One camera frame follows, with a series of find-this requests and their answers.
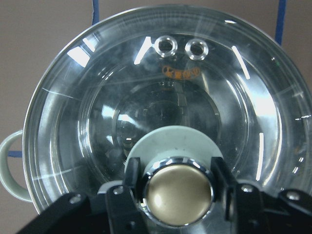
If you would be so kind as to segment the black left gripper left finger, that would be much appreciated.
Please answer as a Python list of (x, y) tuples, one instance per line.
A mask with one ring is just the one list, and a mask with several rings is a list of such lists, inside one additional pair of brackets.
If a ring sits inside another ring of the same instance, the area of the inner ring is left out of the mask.
[(140, 159), (131, 158), (121, 182), (105, 183), (95, 197), (67, 193), (23, 227), (21, 234), (146, 234), (136, 204)]

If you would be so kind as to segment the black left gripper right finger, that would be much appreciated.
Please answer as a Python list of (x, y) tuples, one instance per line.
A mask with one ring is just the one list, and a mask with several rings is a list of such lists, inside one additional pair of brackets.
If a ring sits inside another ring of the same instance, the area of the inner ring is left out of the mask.
[(221, 157), (212, 157), (215, 200), (222, 204), (232, 234), (310, 234), (312, 197), (297, 190), (274, 197), (248, 183), (239, 183)]

